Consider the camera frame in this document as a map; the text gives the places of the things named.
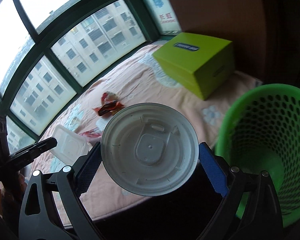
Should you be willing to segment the person's left hand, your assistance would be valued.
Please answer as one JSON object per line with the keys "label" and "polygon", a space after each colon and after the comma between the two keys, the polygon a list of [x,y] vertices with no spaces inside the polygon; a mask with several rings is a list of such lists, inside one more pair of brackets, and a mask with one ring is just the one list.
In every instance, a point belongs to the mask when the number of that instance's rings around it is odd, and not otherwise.
{"label": "person's left hand", "polygon": [[18,174],[18,194],[14,196],[12,193],[7,191],[4,187],[0,188],[0,217],[4,218],[13,216],[14,213],[19,213],[19,211],[15,211],[18,209],[18,206],[23,200],[24,192],[27,188],[27,183],[25,181],[25,177],[22,174]]}

